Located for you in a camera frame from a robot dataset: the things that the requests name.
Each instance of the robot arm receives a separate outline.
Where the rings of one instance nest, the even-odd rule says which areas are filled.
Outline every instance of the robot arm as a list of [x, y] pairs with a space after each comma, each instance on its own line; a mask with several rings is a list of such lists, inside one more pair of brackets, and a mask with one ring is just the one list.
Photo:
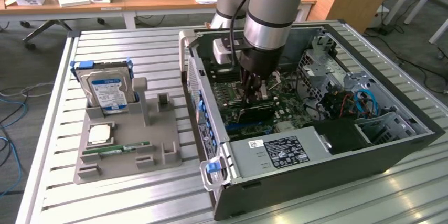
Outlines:
[[[238, 58], [244, 92], [252, 95], [266, 90], [266, 82], [278, 67], [300, 0], [250, 0], [239, 9], [242, 2], [243, 0], [219, 0], [212, 28], [231, 27], [235, 14], [235, 22], [246, 17], [244, 42], [243, 45], [239, 43]], [[226, 52], [227, 47], [219, 46], [226, 43], [222, 41], [214, 43], [215, 57], [222, 59], [223, 54], [230, 54], [234, 58], [235, 46]]]

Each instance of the motherboard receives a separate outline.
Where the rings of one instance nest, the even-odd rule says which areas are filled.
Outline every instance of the motherboard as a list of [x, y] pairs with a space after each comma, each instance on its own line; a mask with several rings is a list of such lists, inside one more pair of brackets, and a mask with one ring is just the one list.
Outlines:
[[303, 128], [312, 122], [298, 96], [294, 74], [272, 76], [264, 99], [243, 103], [239, 81], [212, 84], [222, 119], [232, 141]]

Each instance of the office chair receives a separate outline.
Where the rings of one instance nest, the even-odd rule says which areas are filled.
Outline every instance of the office chair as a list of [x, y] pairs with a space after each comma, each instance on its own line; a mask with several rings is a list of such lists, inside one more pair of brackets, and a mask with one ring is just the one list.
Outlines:
[[[106, 24], [104, 19], [102, 18], [96, 18], [96, 22], [102, 25]], [[20, 25], [26, 28], [30, 28], [31, 25], [28, 22], [20, 21]], [[43, 31], [46, 31], [52, 25], [60, 25], [62, 27], [64, 27], [64, 29], [67, 31], [72, 31], [71, 27], [68, 26], [68, 24], [66, 23], [66, 21], [60, 20], [60, 19], [51, 19], [48, 21], [46, 21], [46, 23], [43, 23], [43, 25], [34, 30], [34, 32], [31, 34], [28, 34], [28, 36], [23, 39], [24, 42], [24, 46], [28, 50], [35, 50], [36, 49], [36, 45], [34, 43], [30, 43], [28, 41], [35, 38]]]

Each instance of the hard drive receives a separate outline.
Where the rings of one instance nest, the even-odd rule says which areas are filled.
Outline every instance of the hard drive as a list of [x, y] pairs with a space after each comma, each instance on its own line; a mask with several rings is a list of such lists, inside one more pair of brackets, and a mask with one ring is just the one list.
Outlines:
[[132, 90], [132, 61], [95, 63], [72, 62], [72, 73], [82, 85], [90, 107], [102, 107], [104, 114], [127, 111], [136, 102]]

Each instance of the blue hard drive label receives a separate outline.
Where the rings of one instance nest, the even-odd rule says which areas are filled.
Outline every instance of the blue hard drive label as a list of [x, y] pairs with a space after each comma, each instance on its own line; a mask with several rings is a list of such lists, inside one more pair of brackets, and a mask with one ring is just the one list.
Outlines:
[[118, 111], [127, 107], [127, 96], [120, 90], [120, 79], [95, 80], [92, 87], [98, 102], [104, 110]]
[[278, 169], [310, 161], [296, 136], [264, 142], [264, 148]]

